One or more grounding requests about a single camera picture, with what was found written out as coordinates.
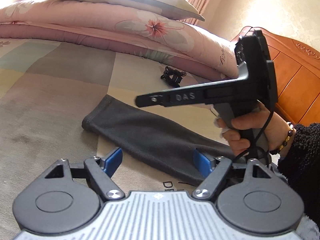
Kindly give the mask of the right forearm black sleeve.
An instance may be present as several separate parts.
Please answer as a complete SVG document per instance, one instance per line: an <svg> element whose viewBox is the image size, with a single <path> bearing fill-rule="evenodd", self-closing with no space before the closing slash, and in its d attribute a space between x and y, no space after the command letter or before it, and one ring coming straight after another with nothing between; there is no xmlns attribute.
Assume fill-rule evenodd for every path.
<svg viewBox="0 0 320 240"><path fill-rule="evenodd" d="M319 123L295 126L296 135L286 155L278 162L283 174L304 202L305 214L319 224Z"/></svg>

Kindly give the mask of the person right hand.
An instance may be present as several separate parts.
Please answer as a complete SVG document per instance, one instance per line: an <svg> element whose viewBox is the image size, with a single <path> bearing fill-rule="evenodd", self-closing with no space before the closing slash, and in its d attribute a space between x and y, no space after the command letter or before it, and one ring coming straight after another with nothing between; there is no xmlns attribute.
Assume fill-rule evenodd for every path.
<svg viewBox="0 0 320 240"><path fill-rule="evenodd" d="M232 120L232 129L229 129L223 119L217 118L215 124L222 129L222 137L227 140L235 155L239 155L250 146L249 140L240 135L241 130L262 128L267 122L271 112L262 104L258 103L259 111L248 113ZM264 130L268 142L268 148L272 151L279 151L281 157L285 157L293 143L296 129L289 125L277 113L272 114L272 118Z"/></svg>

